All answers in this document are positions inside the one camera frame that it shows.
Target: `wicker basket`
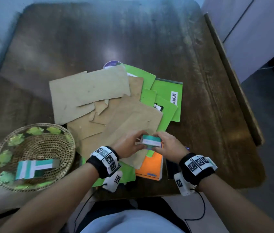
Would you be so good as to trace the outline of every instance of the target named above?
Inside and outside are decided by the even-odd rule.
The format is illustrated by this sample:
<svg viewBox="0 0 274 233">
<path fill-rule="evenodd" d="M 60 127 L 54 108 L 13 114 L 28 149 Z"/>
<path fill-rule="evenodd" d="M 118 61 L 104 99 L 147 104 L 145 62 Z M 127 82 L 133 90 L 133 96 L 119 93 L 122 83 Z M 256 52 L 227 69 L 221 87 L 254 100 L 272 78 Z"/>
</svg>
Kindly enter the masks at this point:
<svg viewBox="0 0 274 233">
<path fill-rule="evenodd" d="M 16 144 L 11 142 L 15 137 L 21 137 Z M 38 123 L 19 128 L 0 143 L 1 157 L 3 152 L 9 153 L 9 157 L 11 157 L 7 163 L 0 163 L 0 186 L 20 192 L 45 189 L 67 174 L 73 164 L 75 150 L 73 136 L 62 126 Z M 52 158 L 60 160 L 60 167 L 46 171 L 42 178 L 2 181 L 2 173 L 8 173 L 10 179 L 15 176 L 19 161 Z"/>
</svg>

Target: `teal and white box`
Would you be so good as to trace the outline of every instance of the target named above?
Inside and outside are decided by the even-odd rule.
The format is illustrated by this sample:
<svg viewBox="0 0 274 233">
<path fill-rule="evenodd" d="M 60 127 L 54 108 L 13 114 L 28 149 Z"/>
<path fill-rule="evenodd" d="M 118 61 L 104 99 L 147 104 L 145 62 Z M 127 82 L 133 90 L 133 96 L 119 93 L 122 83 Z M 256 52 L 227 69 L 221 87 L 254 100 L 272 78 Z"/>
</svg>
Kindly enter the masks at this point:
<svg viewBox="0 0 274 233">
<path fill-rule="evenodd" d="M 161 139 L 156 136 L 142 135 L 140 143 L 147 145 L 147 150 L 152 150 L 152 147 L 162 147 Z"/>
<path fill-rule="evenodd" d="M 15 180 L 41 178 L 44 171 L 59 167 L 59 159 L 19 161 Z"/>
</svg>

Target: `green notebook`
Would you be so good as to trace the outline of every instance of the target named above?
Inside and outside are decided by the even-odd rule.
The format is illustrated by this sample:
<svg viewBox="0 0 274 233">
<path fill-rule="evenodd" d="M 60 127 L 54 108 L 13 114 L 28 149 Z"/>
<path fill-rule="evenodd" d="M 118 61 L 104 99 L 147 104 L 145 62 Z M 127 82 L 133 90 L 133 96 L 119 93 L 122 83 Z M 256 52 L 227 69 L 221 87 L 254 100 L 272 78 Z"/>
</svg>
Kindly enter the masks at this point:
<svg viewBox="0 0 274 233">
<path fill-rule="evenodd" d="M 140 102 L 144 103 L 145 105 L 153 107 L 155 103 L 156 95 L 157 93 L 154 90 L 142 89 Z"/>
<path fill-rule="evenodd" d="M 151 90 L 156 91 L 158 96 L 178 106 L 171 121 L 180 122 L 182 87 L 183 83 L 181 82 L 160 78 L 157 78 L 151 87 Z"/>
<path fill-rule="evenodd" d="M 86 163 L 86 159 L 82 158 L 82 165 Z M 120 179 L 119 183 L 127 183 L 129 181 L 136 180 L 135 168 L 119 161 L 119 164 L 122 166 L 120 167 L 120 171 L 123 172 L 123 176 Z M 93 184 L 92 187 L 101 186 L 104 183 L 105 179 L 98 178 L 97 181 Z"/>
<path fill-rule="evenodd" d="M 157 131 L 166 131 L 171 119 L 173 118 L 178 106 L 174 105 L 173 103 L 163 99 L 160 96 L 156 96 L 155 105 L 154 107 L 163 112 L 162 119 L 160 124 L 158 125 Z M 147 153 L 148 157 L 152 157 L 154 151 L 149 150 Z"/>
<path fill-rule="evenodd" d="M 150 89 L 151 88 L 151 86 L 156 78 L 155 75 L 148 73 L 144 70 L 138 69 L 134 66 L 130 66 L 130 65 L 126 65 L 126 64 L 123 64 L 123 65 L 125 66 L 127 75 L 143 78 L 142 89 Z"/>
</svg>

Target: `orange notebook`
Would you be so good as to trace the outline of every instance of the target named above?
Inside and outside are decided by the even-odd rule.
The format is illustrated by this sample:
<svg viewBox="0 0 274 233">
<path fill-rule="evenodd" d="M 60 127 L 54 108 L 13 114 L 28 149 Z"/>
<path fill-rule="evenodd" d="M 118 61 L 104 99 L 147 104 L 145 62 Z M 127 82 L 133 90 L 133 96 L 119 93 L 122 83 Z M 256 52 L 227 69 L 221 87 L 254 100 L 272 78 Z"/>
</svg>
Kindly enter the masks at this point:
<svg viewBox="0 0 274 233">
<path fill-rule="evenodd" d="M 152 180 L 161 180 L 163 169 L 163 156 L 154 152 L 152 157 L 144 159 L 140 169 L 135 169 L 136 176 L 149 178 Z"/>
</svg>

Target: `hand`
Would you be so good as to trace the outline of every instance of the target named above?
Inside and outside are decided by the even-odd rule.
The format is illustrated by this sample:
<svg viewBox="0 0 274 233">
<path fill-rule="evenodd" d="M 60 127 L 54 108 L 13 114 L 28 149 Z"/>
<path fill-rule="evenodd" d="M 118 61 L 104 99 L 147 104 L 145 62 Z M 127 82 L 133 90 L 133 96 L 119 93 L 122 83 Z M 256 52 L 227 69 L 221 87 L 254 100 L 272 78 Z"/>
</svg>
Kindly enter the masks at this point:
<svg viewBox="0 0 274 233">
<path fill-rule="evenodd" d="M 156 132 L 153 136 L 158 136 L 162 139 L 163 148 L 153 147 L 152 150 L 163 155 L 169 161 L 179 163 L 181 159 L 190 152 L 181 144 L 180 141 L 173 135 L 167 132 Z"/>
<path fill-rule="evenodd" d="M 111 145 L 111 148 L 118 154 L 119 159 L 128 158 L 137 151 L 147 148 L 144 144 L 135 145 L 136 142 L 139 142 L 137 139 L 140 139 L 143 134 L 148 135 L 144 130 L 130 131 Z"/>
</svg>

